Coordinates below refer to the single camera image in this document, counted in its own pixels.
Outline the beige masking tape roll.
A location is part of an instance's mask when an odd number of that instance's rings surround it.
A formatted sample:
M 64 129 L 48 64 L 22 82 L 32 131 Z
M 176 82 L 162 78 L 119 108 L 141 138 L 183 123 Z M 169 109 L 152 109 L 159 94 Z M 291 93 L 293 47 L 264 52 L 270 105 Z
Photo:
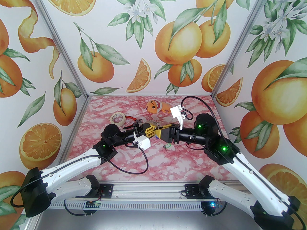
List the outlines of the beige masking tape roll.
M 110 117 L 111 124 L 122 127 L 126 122 L 126 116 L 122 112 L 113 113 Z

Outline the orange plush toy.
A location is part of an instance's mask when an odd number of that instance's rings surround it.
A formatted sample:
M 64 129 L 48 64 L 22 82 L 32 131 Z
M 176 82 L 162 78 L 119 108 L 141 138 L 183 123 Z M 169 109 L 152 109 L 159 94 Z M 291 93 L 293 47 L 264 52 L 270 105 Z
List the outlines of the orange plush toy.
M 172 108 L 172 106 L 169 103 L 152 99 L 152 100 L 148 101 L 148 103 L 145 107 L 145 111 L 147 111 L 151 114 L 157 114 L 157 113 L 160 113 L 160 112 L 170 113 L 171 108 Z

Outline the black controller with green light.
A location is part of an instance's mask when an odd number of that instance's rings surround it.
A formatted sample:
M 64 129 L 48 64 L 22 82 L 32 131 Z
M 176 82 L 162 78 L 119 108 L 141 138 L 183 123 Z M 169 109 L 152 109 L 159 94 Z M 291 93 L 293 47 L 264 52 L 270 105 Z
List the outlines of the black controller with green light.
M 213 201 L 201 202 L 201 213 L 205 216 L 217 216 L 223 211 L 223 206 Z

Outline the red-handled pliers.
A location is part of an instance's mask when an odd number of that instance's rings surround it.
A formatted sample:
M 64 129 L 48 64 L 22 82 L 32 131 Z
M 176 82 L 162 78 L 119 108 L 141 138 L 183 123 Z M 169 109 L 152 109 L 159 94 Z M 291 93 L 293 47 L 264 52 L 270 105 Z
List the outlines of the red-handled pliers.
M 139 124 L 142 124 L 142 123 L 143 123 L 143 120 L 142 120 L 142 119 L 137 119 L 137 118 L 132 117 L 132 116 L 125 116 L 125 117 L 126 117 L 126 119 L 131 119 L 131 120 L 133 120 L 134 122 L 133 122 L 133 124 L 124 127 L 124 128 L 123 128 L 124 130 L 133 128 L 137 123 L 139 123 Z

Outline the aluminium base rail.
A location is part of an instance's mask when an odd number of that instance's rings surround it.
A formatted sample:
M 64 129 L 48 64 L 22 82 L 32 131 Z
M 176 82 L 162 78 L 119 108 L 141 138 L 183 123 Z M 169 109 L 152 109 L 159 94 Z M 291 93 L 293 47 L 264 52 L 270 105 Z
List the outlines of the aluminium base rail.
M 185 184 L 198 184 L 199 181 L 99 181 L 99 183 L 113 184 L 111 199 L 104 201 L 201 201 L 201 199 L 187 199 L 180 193 Z

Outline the aluminium frame post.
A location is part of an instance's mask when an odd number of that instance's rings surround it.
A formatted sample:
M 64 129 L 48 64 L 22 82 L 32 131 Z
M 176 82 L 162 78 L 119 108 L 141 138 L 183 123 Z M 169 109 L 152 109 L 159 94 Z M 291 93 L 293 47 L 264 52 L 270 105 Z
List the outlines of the aluminium frame post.
M 77 86 L 79 87 L 81 94 L 85 97 L 85 99 L 89 98 L 89 95 L 83 85 L 83 83 L 81 82 L 81 79 L 74 67 L 74 64 L 70 58 L 70 56 L 68 55 L 68 52 L 64 46 L 64 44 L 62 43 L 62 40 L 58 34 L 58 31 L 52 21 L 52 18 L 50 17 L 49 13 L 47 12 L 47 9 L 45 7 L 45 5 L 43 4 L 42 0 L 34 0 L 34 4 L 37 6 L 39 12 L 42 14 L 43 19 L 45 21 L 45 24 L 52 36 L 52 39 L 57 47 L 57 49 L 59 50 L 60 54 L 62 55 L 68 69 L 70 70 L 70 73 L 72 74 L 74 80 L 76 81 Z
M 254 3 L 249 16 L 246 19 L 246 23 L 244 24 L 244 27 L 237 39 L 237 42 L 225 64 L 225 67 L 211 93 L 211 97 L 214 99 L 220 89 L 220 87 L 222 86 L 224 80 L 226 79 L 228 73 L 231 72 L 231 70 L 234 68 L 234 62 L 236 60 L 237 55 L 240 53 L 242 46 L 244 45 L 248 35 L 250 34 L 250 31 L 252 29 L 252 26 L 255 22 L 255 20 L 258 17 L 258 14 L 260 12 L 260 10 L 262 9 L 262 7 L 264 6 L 266 0 L 256 0 L 256 2 Z

